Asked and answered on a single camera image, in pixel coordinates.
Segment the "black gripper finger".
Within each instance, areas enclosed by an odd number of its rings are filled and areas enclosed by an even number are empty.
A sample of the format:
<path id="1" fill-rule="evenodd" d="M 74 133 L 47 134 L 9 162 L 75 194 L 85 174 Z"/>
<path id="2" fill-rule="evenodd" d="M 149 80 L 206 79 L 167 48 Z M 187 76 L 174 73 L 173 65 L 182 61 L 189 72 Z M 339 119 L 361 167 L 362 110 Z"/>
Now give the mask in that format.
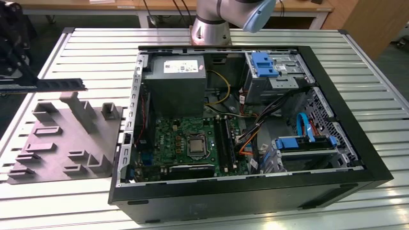
<path id="1" fill-rule="evenodd" d="M 3 92 L 25 93 L 35 88 L 30 59 L 19 47 L 3 46 Z"/>

